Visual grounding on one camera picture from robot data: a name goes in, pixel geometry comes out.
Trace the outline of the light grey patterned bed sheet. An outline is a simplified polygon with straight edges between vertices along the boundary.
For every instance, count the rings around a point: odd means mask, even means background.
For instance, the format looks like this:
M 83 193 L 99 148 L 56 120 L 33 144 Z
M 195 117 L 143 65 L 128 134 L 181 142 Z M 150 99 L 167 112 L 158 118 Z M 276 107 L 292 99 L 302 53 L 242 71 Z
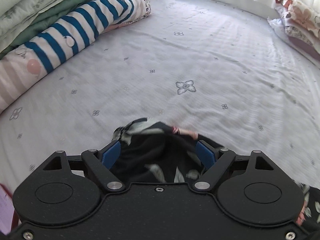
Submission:
M 1 183 L 14 191 L 54 151 L 102 148 L 148 118 L 261 150 L 319 187 L 319 68 L 263 18 L 209 0 L 150 3 L 1 114 Z

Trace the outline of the black floral pants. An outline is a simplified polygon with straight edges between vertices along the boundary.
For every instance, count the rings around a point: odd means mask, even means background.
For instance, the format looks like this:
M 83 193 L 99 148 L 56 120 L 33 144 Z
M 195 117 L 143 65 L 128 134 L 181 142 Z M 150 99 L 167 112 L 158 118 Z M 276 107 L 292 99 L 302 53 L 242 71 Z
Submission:
M 193 132 L 146 118 L 115 130 L 111 167 L 128 191 L 112 207 L 125 239 L 319 239 L 306 214 L 319 190 L 298 185 L 262 151 L 248 156 Z M 206 169 L 195 147 L 215 150 Z

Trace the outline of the floral top pillow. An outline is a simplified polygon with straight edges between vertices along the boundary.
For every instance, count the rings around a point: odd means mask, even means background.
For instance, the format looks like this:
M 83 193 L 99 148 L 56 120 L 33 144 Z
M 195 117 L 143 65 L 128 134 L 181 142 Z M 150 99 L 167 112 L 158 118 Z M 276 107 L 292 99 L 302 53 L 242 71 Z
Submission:
M 275 0 L 285 11 L 285 18 L 292 20 L 319 38 L 319 12 L 300 0 Z

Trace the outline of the pink red object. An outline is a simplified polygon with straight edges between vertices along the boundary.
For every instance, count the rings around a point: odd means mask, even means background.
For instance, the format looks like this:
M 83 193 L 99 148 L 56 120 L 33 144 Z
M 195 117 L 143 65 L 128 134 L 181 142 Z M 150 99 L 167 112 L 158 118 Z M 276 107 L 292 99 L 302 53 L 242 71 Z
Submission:
M 0 186 L 0 224 L 1 232 L 5 235 L 18 226 L 18 215 L 15 211 L 12 194 L 1 184 Z

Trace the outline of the purple white bottom pillow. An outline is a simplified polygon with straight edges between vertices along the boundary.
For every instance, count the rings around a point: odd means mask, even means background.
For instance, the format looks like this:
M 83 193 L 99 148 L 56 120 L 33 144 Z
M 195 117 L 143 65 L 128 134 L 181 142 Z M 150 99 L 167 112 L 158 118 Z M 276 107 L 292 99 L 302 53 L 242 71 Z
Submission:
M 303 31 L 295 26 L 283 25 L 281 19 L 267 19 L 276 35 L 288 46 L 302 54 L 306 59 L 319 68 L 319 40 L 308 38 Z

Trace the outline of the blue striped pink quilt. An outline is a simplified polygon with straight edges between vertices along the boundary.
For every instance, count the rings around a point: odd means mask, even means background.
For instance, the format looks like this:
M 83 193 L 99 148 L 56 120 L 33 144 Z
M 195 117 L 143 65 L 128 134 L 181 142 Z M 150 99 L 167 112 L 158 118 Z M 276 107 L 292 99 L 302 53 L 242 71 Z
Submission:
M 91 0 L 60 17 L 1 59 L 1 110 L 102 33 L 135 23 L 150 12 L 149 0 Z

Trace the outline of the green floral folded quilt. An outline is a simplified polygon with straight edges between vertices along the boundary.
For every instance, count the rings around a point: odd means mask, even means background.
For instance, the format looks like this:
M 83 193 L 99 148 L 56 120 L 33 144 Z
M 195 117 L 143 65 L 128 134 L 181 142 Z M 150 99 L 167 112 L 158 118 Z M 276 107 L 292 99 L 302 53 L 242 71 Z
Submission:
M 87 0 L 1 0 L 1 57 Z

